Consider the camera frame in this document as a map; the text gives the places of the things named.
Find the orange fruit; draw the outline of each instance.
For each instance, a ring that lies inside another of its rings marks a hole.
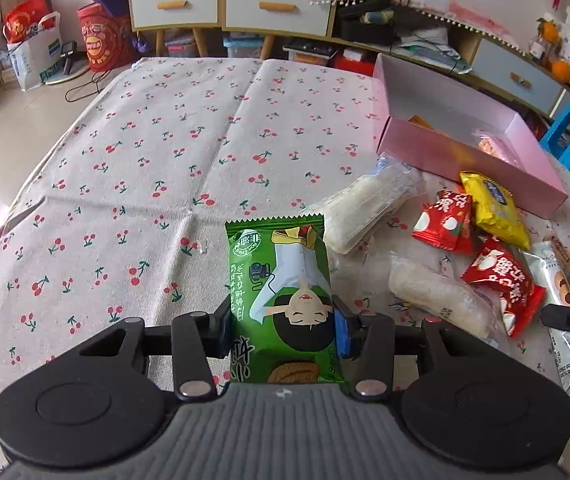
[[[553,22],[540,20],[539,35],[542,36],[544,40],[553,44],[557,44],[560,41],[558,28],[556,28],[556,25]]]
[[[570,82],[570,65],[564,59],[559,59],[552,63],[552,74],[559,82],[568,84]]]

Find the cardboard box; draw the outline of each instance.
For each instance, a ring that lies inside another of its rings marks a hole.
[[[382,129],[378,153],[460,182],[460,171],[477,171],[513,193],[516,205],[548,219],[568,198],[534,135],[511,108],[438,72],[379,54],[374,68],[375,109]],[[418,115],[434,129],[409,123]],[[472,131],[500,136],[521,168],[478,149]]]

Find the white paper bag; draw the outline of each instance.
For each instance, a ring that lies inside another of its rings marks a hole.
[[[43,23],[54,18],[55,25],[44,28]],[[58,24],[60,13],[52,12],[38,23],[35,36],[21,43],[9,43],[10,58],[16,79],[23,90],[31,90],[42,85],[61,68],[61,39]]]

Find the tiled floor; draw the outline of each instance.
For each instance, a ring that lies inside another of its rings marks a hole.
[[[104,88],[119,72],[113,71],[100,87]],[[68,83],[29,92],[0,87],[0,225],[25,179],[95,97],[67,103],[65,92],[91,77],[87,73]],[[95,86],[87,86],[76,95],[91,92],[92,88]]]

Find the white drawer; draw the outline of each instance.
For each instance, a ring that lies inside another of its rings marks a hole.
[[[481,40],[472,68],[479,78],[510,92],[546,114],[556,105],[563,88],[520,55],[488,40]]]
[[[284,5],[285,10],[269,10],[274,4]],[[308,0],[226,0],[225,8],[225,27],[229,28],[324,36],[329,19],[328,4],[310,5]]]
[[[131,13],[134,28],[216,24],[219,21],[219,0],[131,0]]]

